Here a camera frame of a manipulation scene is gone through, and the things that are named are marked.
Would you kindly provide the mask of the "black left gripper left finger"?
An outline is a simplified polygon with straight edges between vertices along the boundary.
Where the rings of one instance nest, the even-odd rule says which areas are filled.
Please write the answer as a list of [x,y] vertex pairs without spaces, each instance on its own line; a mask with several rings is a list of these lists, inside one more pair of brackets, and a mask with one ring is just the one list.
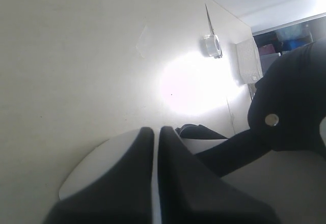
[[152,223],[154,132],[140,128],[122,158],[95,182],[60,200],[44,223]]

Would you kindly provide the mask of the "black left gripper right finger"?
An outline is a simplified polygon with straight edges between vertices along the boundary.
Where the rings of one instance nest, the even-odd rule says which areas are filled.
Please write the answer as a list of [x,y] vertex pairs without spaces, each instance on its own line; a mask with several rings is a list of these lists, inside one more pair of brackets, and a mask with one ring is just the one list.
[[158,188],[162,223],[276,223],[269,205],[222,181],[172,127],[160,130]]

